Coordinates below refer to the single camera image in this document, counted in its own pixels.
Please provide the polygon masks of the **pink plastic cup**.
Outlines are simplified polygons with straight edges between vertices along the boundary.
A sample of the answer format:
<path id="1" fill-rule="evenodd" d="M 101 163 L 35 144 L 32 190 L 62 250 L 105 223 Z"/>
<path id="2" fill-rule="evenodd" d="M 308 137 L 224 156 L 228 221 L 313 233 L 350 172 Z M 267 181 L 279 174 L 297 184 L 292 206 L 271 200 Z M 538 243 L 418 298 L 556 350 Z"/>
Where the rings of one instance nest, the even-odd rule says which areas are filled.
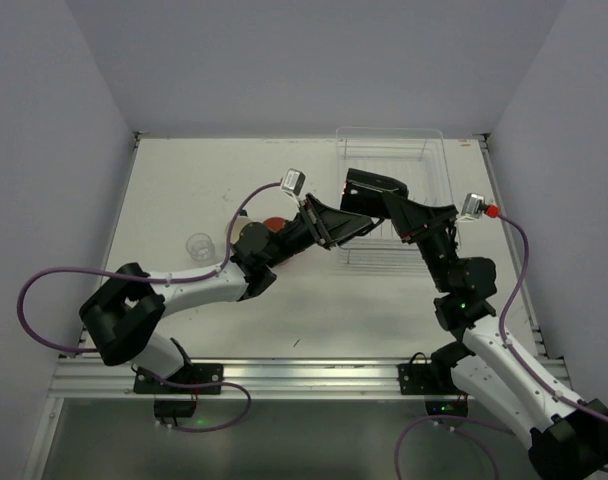
<path id="1" fill-rule="evenodd" d="M 283 217 L 269 217 L 263 221 L 269 230 L 269 267 L 278 266 L 294 255 L 298 225 Z"/>

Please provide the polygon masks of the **black metal mug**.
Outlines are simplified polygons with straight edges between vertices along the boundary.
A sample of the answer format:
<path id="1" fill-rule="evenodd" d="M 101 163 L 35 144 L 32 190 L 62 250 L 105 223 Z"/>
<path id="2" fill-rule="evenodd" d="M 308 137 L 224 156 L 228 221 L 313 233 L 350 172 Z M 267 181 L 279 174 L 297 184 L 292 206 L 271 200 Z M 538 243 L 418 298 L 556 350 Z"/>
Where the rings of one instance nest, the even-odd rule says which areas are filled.
<path id="1" fill-rule="evenodd" d="M 389 219 L 390 215 L 383 194 L 408 197 L 408 187 L 403 182 L 377 173 L 349 168 L 341 195 L 340 209 L 373 218 Z"/>

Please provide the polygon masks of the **clear faceted glass cup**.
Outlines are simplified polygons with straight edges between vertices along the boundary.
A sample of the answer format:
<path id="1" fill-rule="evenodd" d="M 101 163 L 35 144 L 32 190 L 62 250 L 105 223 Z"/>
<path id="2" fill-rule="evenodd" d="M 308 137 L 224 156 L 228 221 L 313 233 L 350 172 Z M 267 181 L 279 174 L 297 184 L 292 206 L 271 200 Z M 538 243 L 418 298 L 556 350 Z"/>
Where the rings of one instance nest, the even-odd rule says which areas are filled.
<path id="1" fill-rule="evenodd" d="M 193 234 L 187 239 L 185 247 L 191 259 L 199 265 L 211 265 L 215 261 L 216 248 L 207 234 Z"/>

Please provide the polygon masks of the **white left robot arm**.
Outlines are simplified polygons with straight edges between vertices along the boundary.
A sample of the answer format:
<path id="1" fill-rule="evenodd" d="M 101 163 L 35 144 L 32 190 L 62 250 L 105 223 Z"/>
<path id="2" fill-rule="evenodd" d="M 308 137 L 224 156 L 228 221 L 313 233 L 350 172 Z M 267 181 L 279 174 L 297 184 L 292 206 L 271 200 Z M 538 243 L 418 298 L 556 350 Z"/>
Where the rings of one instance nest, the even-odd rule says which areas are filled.
<path id="1" fill-rule="evenodd" d="M 275 282 L 273 267 L 313 245 L 329 250 L 374 228 L 370 217 L 328 207 L 308 194 L 277 232 L 260 222 L 244 225 L 225 266 L 155 280 L 138 263 L 126 264 L 83 304 L 79 316 L 106 365 L 142 366 L 139 356 L 161 346 L 154 338 L 161 319 L 205 304 L 253 299 Z"/>

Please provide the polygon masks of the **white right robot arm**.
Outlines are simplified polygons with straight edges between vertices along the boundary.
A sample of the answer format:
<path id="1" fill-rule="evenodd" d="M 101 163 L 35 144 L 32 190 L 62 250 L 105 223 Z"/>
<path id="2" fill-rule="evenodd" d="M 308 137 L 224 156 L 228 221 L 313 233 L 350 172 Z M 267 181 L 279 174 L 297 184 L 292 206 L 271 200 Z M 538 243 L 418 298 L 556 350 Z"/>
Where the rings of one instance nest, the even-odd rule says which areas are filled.
<path id="1" fill-rule="evenodd" d="M 608 465 L 608 408 L 550 374 L 489 304 L 495 263 L 461 258 L 454 206 L 429 207 L 385 192 L 382 202 L 404 243 L 417 245 L 441 297 L 440 326 L 454 342 L 432 354 L 438 382 L 474 397 L 515 435 L 542 479 L 585 479 Z"/>

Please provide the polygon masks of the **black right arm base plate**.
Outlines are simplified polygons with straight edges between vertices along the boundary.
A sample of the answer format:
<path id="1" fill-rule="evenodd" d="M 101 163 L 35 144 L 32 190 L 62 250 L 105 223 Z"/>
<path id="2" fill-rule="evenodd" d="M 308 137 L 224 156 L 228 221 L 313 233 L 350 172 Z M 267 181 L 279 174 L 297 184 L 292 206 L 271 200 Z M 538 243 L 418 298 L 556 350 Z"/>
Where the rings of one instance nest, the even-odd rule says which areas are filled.
<path id="1" fill-rule="evenodd" d="M 466 393 L 455 386 L 449 368 L 432 363 L 401 363 L 397 370 L 402 395 L 458 396 Z"/>

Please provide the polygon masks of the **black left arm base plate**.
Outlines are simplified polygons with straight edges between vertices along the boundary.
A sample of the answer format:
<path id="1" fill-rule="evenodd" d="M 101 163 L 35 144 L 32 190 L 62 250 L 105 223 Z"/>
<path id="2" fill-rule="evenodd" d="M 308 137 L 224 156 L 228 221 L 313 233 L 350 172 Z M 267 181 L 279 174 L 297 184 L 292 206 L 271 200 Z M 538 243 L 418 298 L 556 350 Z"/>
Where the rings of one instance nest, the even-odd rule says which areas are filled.
<path id="1" fill-rule="evenodd" d="M 149 371 L 139 368 L 136 371 L 133 391 L 136 394 L 149 395 L 188 395 L 190 393 L 219 395 L 221 392 L 219 382 L 222 379 L 223 365 L 218 363 L 198 363 L 192 364 L 191 366 L 185 365 L 164 380 L 159 380 Z M 215 383 L 215 386 L 187 389 L 172 386 L 170 383 L 182 385 Z"/>

